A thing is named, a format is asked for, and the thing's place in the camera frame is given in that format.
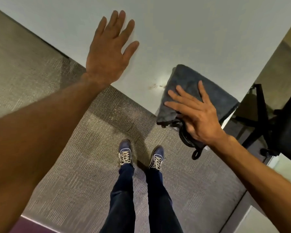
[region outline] shoelace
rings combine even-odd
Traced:
[[[119,154],[119,158],[120,158],[120,161],[121,161],[121,165],[125,164],[125,163],[130,163],[130,155],[129,155],[129,151],[128,150],[125,150],[125,151],[122,151],[122,153],[118,153]]]
[[[152,167],[156,168],[157,170],[161,170],[161,163],[162,163],[162,159],[160,157],[154,156]]]

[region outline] blue shoe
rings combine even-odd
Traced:
[[[132,164],[132,146],[130,140],[123,140],[119,145],[118,155],[120,159],[120,165],[124,165],[126,163]]]
[[[161,170],[161,165],[164,160],[164,148],[157,146],[152,152],[151,163],[148,168],[155,168]]]

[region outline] dark blue pants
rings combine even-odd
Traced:
[[[124,164],[120,168],[120,176],[110,194],[109,214],[100,230],[101,233],[134,232],[136,219],[132,187],[134,170],[130,164]],[[183,232],[172,209],[171,198],[163,186],[162,173],[154,168],[146,170],[146,182],[151,233]]]

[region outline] table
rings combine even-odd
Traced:
[[[140,46],[112,85],[153,114],[177,64],[241,101],[291,27],[291,0],[0,0],[1,11],[82,66],[101,17],[121,9],[136,22],[128,43]]]

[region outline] hand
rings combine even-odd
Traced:
[[[181,113],[185,121],[186,130],[195,139],[206,145],[214,145],[226,134],[219,124],[216,108],[211,103],[202,81],[198,82],[198,89],[202,102],[186,93],[180,85],[176,86],[177,95],[172,90],[168,91],[170,97],[178,101],[166,101],[164,104]]]
[[[122,47],[135,27],[134,20],[130,20],[126,29],[121,32],[125,15],[124,11],[120,11],[120,14],[113,11],[107,26],[107,19],[102,17],[90,46],[84,77],[109,86],[120,78],[128,66],[139,42],[132,42],[124,53],[121,53]]]

